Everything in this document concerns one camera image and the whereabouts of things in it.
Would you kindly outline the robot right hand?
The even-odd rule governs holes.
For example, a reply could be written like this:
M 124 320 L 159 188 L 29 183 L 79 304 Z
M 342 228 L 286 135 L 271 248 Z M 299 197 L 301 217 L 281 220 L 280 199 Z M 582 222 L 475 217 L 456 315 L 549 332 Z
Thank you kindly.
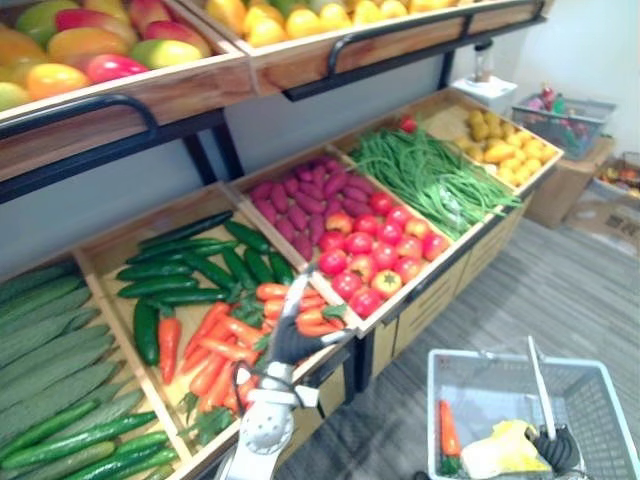
M 550 438 L 545 427 L 541 427 L 539 431 L 528 427 L 525 437 L 533 444 L 554 474 L 560 476 L 582 467 L 583 459 L 578 444 L 566 424 L 556 428 L 554 440 Z

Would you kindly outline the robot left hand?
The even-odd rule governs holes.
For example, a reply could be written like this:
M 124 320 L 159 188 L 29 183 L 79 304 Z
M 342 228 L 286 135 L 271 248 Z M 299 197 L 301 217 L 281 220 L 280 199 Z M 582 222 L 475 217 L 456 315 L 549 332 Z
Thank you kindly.
M 266 355 L 268 365 L 281 363 L 294 368 L 297 363 L 309 356 L 328 346 L 343 343 L 354 335 L 353 330 L 349 328 L 317 336 L 306 335 L 299 331 L 296 318 L 301 312 L 304 291 L 315 267 L 314 263 L 308 264 L 295 278 L 285 295 L 282 312 L 269 340 Z

